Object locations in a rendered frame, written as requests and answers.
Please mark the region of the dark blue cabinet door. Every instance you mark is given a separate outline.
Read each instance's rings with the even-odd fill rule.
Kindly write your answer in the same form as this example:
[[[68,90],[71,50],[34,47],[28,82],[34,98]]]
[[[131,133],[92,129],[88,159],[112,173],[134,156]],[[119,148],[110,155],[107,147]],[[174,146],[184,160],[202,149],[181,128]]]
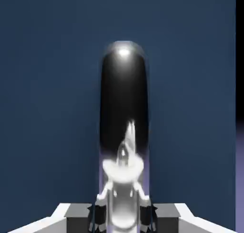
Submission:
[[[95,198],[117,40],[150,65],[152,198],[235,228],[235,0],[0,0],[0,233]]]

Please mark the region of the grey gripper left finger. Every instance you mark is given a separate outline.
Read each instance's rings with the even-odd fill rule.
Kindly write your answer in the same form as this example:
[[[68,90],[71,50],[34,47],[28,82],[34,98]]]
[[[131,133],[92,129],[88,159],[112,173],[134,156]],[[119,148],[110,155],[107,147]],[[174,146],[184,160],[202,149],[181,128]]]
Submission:
[[[7,233],[93,233],[92,205],[60,203],[51,216]]]

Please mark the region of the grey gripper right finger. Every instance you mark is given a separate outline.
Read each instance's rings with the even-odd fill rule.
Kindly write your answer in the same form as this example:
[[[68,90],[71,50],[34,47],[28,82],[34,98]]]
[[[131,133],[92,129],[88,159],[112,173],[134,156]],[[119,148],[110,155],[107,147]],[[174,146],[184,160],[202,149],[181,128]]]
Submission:
[[[185,203],[155,203],[152,207],[152,233],[237,233],[196,217]]]

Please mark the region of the shiny dark curved metal handle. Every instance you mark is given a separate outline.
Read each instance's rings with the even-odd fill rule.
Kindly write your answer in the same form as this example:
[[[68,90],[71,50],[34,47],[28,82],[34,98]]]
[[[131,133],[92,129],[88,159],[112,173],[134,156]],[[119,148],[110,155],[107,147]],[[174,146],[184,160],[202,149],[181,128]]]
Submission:
[[[138,44],[108,46],[100,88],[99,192],[89,233],[153,233],[147,64]]]

